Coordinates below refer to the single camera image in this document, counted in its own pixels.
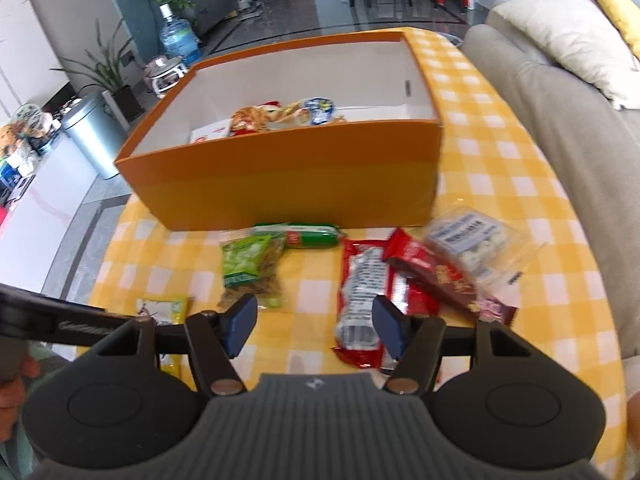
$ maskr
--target beige couch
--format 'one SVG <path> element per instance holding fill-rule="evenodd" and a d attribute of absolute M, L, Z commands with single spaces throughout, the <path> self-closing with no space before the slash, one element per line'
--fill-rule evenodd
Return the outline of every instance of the beige couch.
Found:
<path fill-rule="evenodd" d="M 602 272 L 628 394 L 639 391 L 640 110 L 614 110 L 495 12 L 468 31 L 462 51 L 558 174 Z"/>

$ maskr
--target water bottle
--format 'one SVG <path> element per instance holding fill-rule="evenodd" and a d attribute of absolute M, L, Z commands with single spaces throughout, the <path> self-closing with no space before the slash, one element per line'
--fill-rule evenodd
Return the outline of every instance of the water bottle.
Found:
<path fill-rule="evenodd" d="M 202 58 L 198 48 L 198 38 L 191 30 L 188 20 L 174 16 L 169 4 L 160 6 L 164 18 L 164 27 L 160 32 L 160 41 L 172 56 L 180 56 L 186 66 L 191 66 Z"/>

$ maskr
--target white pillow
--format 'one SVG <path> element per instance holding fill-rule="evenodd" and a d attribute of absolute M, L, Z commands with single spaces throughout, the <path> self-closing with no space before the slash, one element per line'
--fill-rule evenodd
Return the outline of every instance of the white pillow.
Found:
<path fill-rule="evenodd" d="M 492 9 L 616 108 L 640 108 L 640 63 L 593 0 L 508 0 Z"/>

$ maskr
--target open box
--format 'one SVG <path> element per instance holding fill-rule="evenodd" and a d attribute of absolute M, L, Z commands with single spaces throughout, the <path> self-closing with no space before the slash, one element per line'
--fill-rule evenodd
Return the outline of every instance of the open box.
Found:
<path fill-rule="evenodd" d="M 309 97 L 346 123 L 188 144 L 239 108 Z M 343 228 L 430 216 L 441 125 L 400 30 L 287 41 L 198 63 L 138 125 L 115 161 L 171 230 L 258 222 Z"/>

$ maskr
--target finger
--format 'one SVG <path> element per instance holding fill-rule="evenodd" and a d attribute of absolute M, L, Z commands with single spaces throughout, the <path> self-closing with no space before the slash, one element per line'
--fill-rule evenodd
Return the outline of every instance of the finger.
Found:
<path fill-rule="evenodd" d="M 0 386 L 0 408 L 15 408 L 24 404 L 26 399 L 22 377 Z"/>
<path fill-rule="evenodd" d="M 20 373 L 25 377 L 36 378 L 40 375 L 40 363 L 30 355 L 27 355 L 20 368 Z"/>
<path fill-rule="evenodd" d="M 18 421 L 20 410 L 18 408 L 0 409 L 0 442 L 6 442 L 11 438 L 14 424 Z"/>

